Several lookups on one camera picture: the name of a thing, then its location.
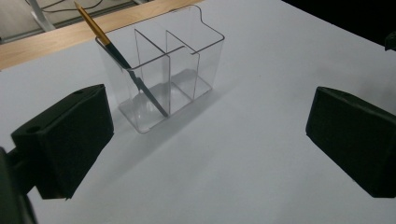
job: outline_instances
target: black block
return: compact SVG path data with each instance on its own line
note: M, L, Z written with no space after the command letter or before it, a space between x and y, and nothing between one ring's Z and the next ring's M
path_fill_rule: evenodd
M43 199L71 198L113 135L104 85L75 91L11 136Z
M396 117L343 91L318 87L308 137L376 198L396 197Z

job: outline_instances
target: table surface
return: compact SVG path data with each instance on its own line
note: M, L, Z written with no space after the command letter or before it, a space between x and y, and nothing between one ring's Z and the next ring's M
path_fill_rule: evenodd
M0 72L0 142L68 93L105 83L115 135L71 200L29 193L39 223L381 223L374 199L306 136L317 86L396 113L396 53L279 0L199 3L226 36L214 90L140 134L92 40Z

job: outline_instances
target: pen holder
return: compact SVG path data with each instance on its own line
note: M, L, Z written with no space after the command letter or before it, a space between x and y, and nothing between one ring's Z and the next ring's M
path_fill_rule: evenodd
M120 65L102 47L119 110L140 133L167 119L140 91L140 77L169 115L212 90L224 36L202 21L197 6L183 7L106 33L132 68Z

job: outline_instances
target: transparent container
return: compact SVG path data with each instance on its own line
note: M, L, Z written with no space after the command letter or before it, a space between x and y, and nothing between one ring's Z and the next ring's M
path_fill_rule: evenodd
M102 58L119 110L146 133L184 106L212 90L224 36L202 21L197 6L183 7L106 34L132 68L102 47ZM165 117L131 79L140 77Z

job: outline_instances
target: cable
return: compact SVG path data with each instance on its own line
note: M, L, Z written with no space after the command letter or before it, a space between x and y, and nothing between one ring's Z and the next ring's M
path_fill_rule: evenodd
M48 12L48 13L61 12L61 11L77 11L76 8L66 8L66 9L59 9L59 10L44 10L44 9L47 8L47 7L53 7L53 6L58 5L58 4L60 4L60 3L64 2L64 1L65 1L65 0L60 0L60 1L58 1L58 2L49 4L49 5L46 6L46 7L42 7L41 10L42 10L43 12ZM94 5L94 6L92 6L92 7L84 7L84 9L91 9L91 8L97 7L97 6L99 6L102 2L103 2L103 0L100 0L96 5Z

